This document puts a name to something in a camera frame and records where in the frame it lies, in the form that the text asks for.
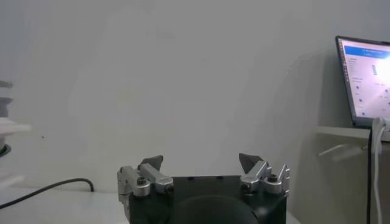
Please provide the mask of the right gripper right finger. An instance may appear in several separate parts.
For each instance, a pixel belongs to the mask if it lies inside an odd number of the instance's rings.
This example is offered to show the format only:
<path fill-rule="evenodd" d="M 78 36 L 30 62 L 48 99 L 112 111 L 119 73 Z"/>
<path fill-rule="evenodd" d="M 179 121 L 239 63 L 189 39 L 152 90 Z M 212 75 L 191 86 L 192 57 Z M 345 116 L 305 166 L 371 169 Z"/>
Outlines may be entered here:
<path fill-rule="evenodd" d="M 241 175 L 240 188 L 245 194 L 253 194 L 263 188 L 269 194 L 289 194 L 290 168 L 284 164 L 278 174 L 272 173 L 271 165 L 260 156 L 239 154 L 244 175 Z"/>

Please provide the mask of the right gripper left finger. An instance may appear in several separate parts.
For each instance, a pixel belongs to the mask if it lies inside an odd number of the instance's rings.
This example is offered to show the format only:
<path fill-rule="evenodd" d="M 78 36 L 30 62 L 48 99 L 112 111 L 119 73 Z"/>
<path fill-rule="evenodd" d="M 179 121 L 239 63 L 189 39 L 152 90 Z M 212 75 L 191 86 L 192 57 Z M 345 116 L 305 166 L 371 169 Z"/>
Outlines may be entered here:
<path fill-rule="evenodd" d="M 160 172 L 163 155 L 145 158 L 136 167 L 122 166 L 117 171 L 118 199 L 125 203 L 133 194 L 136 197 L 147 197 L 155 188 L 159 194 L 169 194 L 174 190 L 173 177 Z"/>

